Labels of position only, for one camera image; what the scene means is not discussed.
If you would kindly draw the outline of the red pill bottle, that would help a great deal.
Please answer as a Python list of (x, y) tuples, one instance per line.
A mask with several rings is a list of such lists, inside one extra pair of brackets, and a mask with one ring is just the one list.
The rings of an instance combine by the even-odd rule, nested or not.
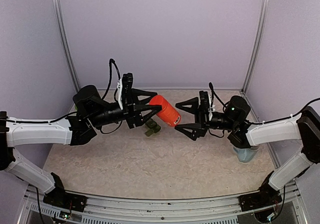
[(162, 95), (152, 97), (149, 102), (150, 105), (161, 105), (161, 111), (156, 115), (168, 126), (175, 127), (181, 121), (181, 115), (178, 111), (165, 99)]

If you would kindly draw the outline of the green weekly pill organizer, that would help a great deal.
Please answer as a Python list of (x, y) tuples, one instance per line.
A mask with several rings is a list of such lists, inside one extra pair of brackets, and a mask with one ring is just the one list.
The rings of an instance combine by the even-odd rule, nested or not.
[(161, 126), (158, 125), (157, 122), (154, 121), (152, 118), (145, 123), (145, 126), (147, 128), (147, 131), (145, 132), (145, 135), (147, 137), (150, 137), (151, 135), (161, 131)]

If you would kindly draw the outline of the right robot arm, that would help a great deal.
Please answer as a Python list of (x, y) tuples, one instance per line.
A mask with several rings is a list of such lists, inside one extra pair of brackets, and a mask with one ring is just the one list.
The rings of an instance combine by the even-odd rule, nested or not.
[(194, 123), (175, 127), (193, 141), (204, 137), (211, 129), (227, 131), (228, 140), (238, 149), (284, 140), (302, 141), (300, 151), (272, 172), (260, 186), (255, 200), (261, 206), (268, 205), (288, 182), (320, 161), (320, 116), (309, 105), (289, 117), (261, 123), (247, 120), (251, 108), (241, 96), (232, 96), (222, 112), (214, 110), (213, 99), (206, 91), (200, 91), (199, 97), (175, 106), (194, 115)]

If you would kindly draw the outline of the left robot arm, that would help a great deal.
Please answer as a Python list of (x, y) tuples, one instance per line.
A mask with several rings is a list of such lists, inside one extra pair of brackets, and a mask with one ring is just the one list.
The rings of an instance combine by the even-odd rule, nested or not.
[(25, 159), (15, 147), (29, 144), (85, 145), (105, 125), (126, 121), (130, 129), (142, 126), (162, 110), (160, 105), (149, 105), (156, 95), (156, 92), (126, 87), (120, 103), (109, 103), (101, 98), (94, 85), (87, 85), (73, 97), (76, 112), (56, 120), (8, 118), (2, 111), (0, 168), (50, 195), (57, 205), (65, 206), (70, 195), (64, 190), (60, 177)]

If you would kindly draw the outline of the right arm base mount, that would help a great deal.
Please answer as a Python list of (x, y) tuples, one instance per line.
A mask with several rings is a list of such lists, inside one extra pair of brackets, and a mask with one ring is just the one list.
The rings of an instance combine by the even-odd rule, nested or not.
[(240, 195), (238, 198), (242, 211), (263, 208), (283, 200), (280, 191), (273, 189), (269, 184), (263, 184), (257, 192)]

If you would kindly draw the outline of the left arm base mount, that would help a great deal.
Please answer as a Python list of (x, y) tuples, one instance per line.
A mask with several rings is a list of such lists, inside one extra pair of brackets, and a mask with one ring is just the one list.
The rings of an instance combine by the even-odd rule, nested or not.
[(43, 202), (70, 211), (84, 212), (87, 197), (66, 192), (63, 184), (56, 182), (54, 189), (44, 195)]

